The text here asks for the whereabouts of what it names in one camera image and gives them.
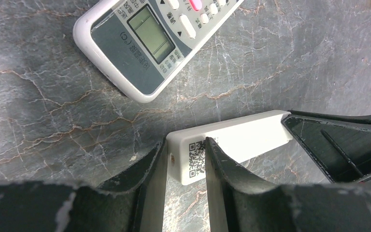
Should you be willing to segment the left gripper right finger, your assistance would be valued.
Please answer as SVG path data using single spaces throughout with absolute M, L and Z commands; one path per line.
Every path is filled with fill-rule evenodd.
M 205 140 L 213 232 L 371 232 L 371 183 L 276 185 Z

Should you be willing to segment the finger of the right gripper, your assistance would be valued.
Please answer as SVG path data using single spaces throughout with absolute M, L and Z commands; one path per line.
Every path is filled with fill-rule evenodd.
M 330 182 L 371 182 L 371 115 L 291 111 L 282 125 Z

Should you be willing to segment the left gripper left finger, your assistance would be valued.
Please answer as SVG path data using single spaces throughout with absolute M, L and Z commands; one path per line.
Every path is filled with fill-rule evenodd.
M 160 232 L 166 141 L 94 187 L 76 180 L 0 181 L 0 232 Z

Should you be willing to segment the long white remote control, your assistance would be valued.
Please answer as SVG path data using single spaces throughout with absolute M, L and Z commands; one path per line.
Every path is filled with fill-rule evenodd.
M 283 146 L 293 138 L 282 125 L 288 115 L 288 111 L 271 110 L 170 132 L 168 175 L 184 186 L 204 179 L 206 137 L 238 163 Z

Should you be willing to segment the short white remote control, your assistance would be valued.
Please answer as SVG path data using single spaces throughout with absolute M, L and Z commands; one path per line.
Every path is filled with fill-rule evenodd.
M 86 57 L 127 97 L 153 101 L 240 0 L 101 0 L 74 24 Z

